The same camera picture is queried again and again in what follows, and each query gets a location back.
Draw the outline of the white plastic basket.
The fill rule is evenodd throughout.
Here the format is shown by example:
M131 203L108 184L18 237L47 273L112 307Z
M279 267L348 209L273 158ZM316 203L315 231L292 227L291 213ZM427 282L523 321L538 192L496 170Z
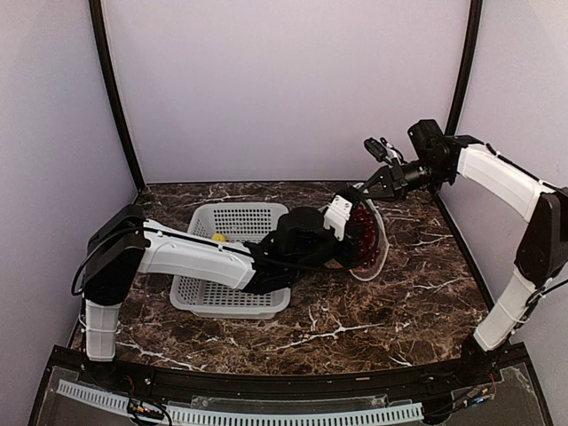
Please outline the white plastic basket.
M244 242L260 242L287 213L288 208L280 203L210 203L193 213L187 233L205 239L220 234L243 251ZM287 308L289 288L262 295L243 291L253 274L248 269L251 257L221 249L218 244L212 249L196 272L174 277L170 302L175 308L202 318L237 320L270 320Z

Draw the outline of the clear zip top bag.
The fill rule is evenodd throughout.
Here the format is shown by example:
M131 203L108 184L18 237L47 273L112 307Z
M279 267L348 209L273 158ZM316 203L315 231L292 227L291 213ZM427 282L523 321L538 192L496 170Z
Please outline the clear zip top bag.
M347 269L359 281L375 279L383 269L390 243L377 207L360 193L363 183L344 189L320 211L323 227L335 237L333 265Z

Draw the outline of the dark red grape bunch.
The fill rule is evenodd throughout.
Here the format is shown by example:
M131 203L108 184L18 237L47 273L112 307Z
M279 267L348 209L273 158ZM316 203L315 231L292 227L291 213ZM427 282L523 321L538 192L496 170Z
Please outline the dark red grape bunch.
M371 209L363 205L357 207L351 219L360 231L356 266L358 268L369 268L382 254L381 242L383 237L381 236L379 219Z

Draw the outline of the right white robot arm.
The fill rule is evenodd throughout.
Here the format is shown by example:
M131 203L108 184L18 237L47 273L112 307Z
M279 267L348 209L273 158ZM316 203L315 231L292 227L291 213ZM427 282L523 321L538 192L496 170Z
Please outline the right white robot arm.
M527 224L508 285L473 333L482 352L499 348L556 289L567 264L567 191L521 170L470 136L409 133L416 160L402 162L396 149L369 138L364 147L382 167L362 186L372 200L398 201L416 189L466 178L510 206Z

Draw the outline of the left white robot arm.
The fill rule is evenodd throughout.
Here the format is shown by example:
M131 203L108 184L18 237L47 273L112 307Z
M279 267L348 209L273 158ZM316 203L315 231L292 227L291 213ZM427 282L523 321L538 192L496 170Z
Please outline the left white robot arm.
M137 274L204 280L263 295L292 287L306 272L335 261L354 269L375 244L344 214L279 203L210 203L199 207L187 232L147 218L128 204L91 236L71 291L85 303L85 350L90 371L106 387L125 379L115 357L115 330L122 303Z

